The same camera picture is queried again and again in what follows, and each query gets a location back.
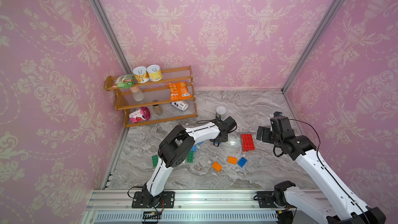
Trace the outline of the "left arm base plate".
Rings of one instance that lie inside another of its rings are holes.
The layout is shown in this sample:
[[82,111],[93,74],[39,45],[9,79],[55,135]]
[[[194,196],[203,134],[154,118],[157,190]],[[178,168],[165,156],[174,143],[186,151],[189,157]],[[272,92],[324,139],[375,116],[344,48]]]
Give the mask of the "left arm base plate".
[[141,191],[134,194],[131,208],[174,208],[175,192],[163,191],[155,197],[145,196]]

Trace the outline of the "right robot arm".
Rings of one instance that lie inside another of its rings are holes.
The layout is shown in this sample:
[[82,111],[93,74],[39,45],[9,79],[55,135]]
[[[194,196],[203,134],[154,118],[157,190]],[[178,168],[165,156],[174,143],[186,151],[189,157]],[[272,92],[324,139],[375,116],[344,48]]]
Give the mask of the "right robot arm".
[[319,224],[384,224],[385,214],[378,207],[370,207],[357,196],[328,166],[319,147],[308,137],[297,136],[291,127],[291,119],[275,112],[270,119],[271,127],[258,127],[256,139],[279,148],[313,179],[328,200],[324,204],[286,180],[274,187],[273,193],[259,191],[254,200],[260,207],[273,203],[281,207],[285,224],[293,222],[290,208],[303,211]]

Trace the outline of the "red lego brick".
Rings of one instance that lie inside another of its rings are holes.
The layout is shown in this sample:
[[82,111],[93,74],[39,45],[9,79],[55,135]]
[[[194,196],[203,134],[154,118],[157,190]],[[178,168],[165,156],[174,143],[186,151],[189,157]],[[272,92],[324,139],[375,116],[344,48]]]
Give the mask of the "red lego brick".
[[251,134],[242,134],[241,135],[241,140],[243,142],[253,142],[253,137]]
[[253,151],[255,150],[254,145],[243,145],[242,146],[242,151],[243,152],[248,152],[248,151]]
[[254,142],[243,142],[241,143],[241,146],[243,145],[254,145]]

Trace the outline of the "blue lego brick front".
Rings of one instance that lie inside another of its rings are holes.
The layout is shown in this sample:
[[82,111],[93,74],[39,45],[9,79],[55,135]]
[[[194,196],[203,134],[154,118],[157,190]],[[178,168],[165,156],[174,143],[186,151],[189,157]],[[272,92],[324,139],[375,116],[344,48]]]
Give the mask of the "blue lego brick front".
[[243,168],[243,167],[245,166],[246,163],[247,163],[247,159],[244,158],[244,157],[241,157],[241,158],[238,160],[237,165],[238,165],[239,167]]

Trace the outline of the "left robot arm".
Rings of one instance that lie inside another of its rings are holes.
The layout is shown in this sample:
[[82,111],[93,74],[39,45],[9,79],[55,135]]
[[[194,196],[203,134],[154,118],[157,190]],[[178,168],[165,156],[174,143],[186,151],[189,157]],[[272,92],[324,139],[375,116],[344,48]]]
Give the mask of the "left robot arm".
[[210,141],[217,147],[220,143],[227,142],[228,135],[237,128],[232,117],[199,123],[201,125],[193,128],[177,125],[160,143],[157,166],[142,188],[144,206],[155,207],[158,204],[171,172],[187,159],[194,145]]

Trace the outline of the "red lego brick front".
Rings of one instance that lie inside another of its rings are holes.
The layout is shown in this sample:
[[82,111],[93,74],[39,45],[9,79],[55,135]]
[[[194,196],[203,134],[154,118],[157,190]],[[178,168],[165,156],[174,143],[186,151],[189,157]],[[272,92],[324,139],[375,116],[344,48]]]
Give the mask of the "red lego brick front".
[[243,152],[248,152],[248,151],[253,151],[255,150],[254,145],[243,145],[242,146],[242,151]]

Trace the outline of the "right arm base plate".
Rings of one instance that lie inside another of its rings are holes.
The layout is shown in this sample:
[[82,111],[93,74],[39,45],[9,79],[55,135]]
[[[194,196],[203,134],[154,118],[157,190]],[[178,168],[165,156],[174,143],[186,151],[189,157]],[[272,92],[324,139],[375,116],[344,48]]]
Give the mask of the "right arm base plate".
[[258,202],[259,208],[279,208],[279,206],[275,204],[272,191],[257,191],[254,200]]

